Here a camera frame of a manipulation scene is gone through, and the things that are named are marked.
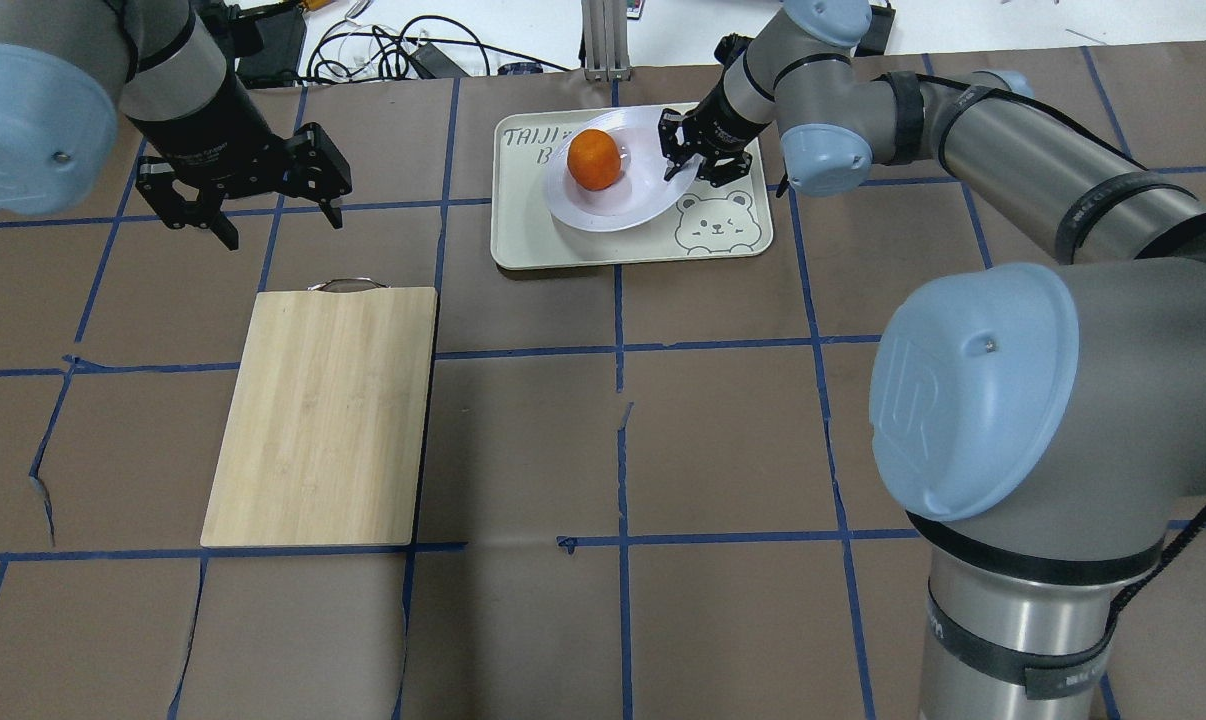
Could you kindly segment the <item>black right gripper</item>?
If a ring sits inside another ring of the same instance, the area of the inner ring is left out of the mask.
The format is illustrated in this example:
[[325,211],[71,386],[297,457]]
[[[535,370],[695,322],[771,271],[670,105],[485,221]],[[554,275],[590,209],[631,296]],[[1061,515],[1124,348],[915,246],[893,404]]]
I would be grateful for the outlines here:
[[662,109],[658,146],[666,160],[663,181],[672,181],[693,156],[702,158],[696,178],[712,187],[740,181],[751,172],[748,145],[772,122],[771,96],[757,90],[713,88],[689,113]]

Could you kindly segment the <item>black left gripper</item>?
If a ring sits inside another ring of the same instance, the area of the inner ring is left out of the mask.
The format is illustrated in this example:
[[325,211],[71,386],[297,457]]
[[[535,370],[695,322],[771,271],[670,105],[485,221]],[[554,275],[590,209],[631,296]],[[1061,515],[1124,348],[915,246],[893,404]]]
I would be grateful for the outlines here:
[[229,251],[239,233],[223,201],[282,193],[320,206],[343,229],[350,163],[318,123],[283,137],[271,131],[247,90],[216,90],[197,111],[172,119],[136,119],[154,156],[137,159],[135,186],[160,222],[213,232]]

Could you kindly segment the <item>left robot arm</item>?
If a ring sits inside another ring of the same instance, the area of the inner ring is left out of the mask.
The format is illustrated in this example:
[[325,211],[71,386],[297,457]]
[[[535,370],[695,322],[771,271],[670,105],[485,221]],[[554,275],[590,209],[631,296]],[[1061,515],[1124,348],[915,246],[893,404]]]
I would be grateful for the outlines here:
[[36,217],[83,201],[124,117],[154,150],[135,183],[165,226],[213,232],[234,250],[223,201],[280,193],[341,228],[349,160],[320,124],[275,135],[236,72],[263,49],[260,19],[302,8],[0,1],[0,211]]

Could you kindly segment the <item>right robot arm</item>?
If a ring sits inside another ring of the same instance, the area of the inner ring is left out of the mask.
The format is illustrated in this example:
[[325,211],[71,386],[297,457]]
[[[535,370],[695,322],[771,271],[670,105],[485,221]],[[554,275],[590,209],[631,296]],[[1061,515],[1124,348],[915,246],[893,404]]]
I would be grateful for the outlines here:
[[1084,719],[1122,611],[1206,527],[1206,206],[1019,74],[882,74],[865,1],[786,1],[657,131],[672,176],[854,191],[937,160],[1055,264],[911,293],[871,379],[882,482],[931,546],[919,718]]

